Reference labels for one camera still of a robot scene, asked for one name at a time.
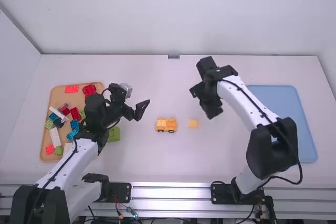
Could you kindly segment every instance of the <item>light blue mat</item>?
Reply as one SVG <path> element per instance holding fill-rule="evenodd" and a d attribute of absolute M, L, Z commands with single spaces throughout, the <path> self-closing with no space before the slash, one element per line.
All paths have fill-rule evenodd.
<path fill-rule="evenodd" d="M 298 129 L 299 159 L 302 163 L 317 160 L 317 151 L 298 91 L 293 86 L 248 85 L 247 88 L 281 118 L 291 117 Z"/>

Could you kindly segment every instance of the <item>blue lego brick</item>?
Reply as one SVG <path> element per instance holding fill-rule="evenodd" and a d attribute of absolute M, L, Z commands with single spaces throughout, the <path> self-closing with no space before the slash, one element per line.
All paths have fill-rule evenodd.
<path fill-rule="evenodd" d="M 53 112 L 52 114 L 49 115 L 49 118 L 51 121 L 54 121 L 56 119 L 58 119 L 58 116 Z"/>
<path fill-rule="evenodd" d="M 79 126 L 78 120 L 77 119 L 72 120 L 70 122 L 70 126 L 71 126 L 72 129 L 75 129 L 76 127 L 78 127 Z"/>
<path fill-rule="evenodd" d="M 67 139 L 71 142 L 71 141 L 74 139 L 74 137 L 71 136 L 70 133 L 69 133 L 69 134 L 67 135 Z"/>
<path fill-rule="evenodd" d="M 75 136 L 78 133 L 79 127 L 74 128 L 71 132 L 73 132 L 73 135 Z"/>

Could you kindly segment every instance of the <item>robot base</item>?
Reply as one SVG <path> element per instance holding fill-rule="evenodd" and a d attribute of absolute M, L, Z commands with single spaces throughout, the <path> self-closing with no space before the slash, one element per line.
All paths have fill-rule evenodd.
<path fill-rule="evenodd" d="M 235 188 L 232 184 L 213 184 L 211 187 L 211 202 L 214 205 L 254 205 L 263 204 L 265 197 L 264 189 L 258 188 L 244 195 L 239 200 L 234 197 Z"/>
<path fill-rule="evenodd" d="M 120 203 L 129 203 L 131 200 L 132 185 L 130 183 L 110 182 L 110 191 L 108 199 L 105 202 L 115 203 L 116 198 Z"/>

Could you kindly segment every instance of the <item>yellow toy car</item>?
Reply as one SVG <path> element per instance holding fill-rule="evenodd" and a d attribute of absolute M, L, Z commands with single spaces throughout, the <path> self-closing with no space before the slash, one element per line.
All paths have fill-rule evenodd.
<path fill-rule="evenodd" d="M 170 133 L 173 133 L 177 131 L 177 121 L 175 118 L 170 118 L 170 119 L 159 118 L 156 121 L 155 129 L 158 132 L 168 131 Z"/>

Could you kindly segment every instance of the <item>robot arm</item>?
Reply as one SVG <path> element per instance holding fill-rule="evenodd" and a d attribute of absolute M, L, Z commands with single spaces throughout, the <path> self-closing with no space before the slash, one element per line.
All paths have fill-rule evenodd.
<path fill-rule="evenodd" d="M 125 104 L 132 92 L 129 85 L 112 83 L 106 90 L 111 93 L 110 100 L 102 94 L 86 98 L 86 118 L 81 122 L 70 151 L 35 185 L 21 186 L 14 193 L 12 224 L 70 224 L 93 201 L 110 196 L 108 176 L 87 174 L 81 179 L 81 175 L 105 147 L 110 125 L 115 126 L 121 117 L 139 121 L 150 100 L 138 103 L 134 111 Z"/>
<path fill-rule="evenodd" d="M 291 118 L 281 119 L 267 109 L 231 66 L 218 67 L 212 57 L 201 59 L 196 66 L 202 82 L 190 92 L 194 98 L 199 98 L 207 117 L 212 119 L 223 112 L 223 99 L 251 131 L 246 151 L 247 165 L 232 180 L 238 200 L 269 181 L 274 174 L 298 164 L 297 129 Z"/>

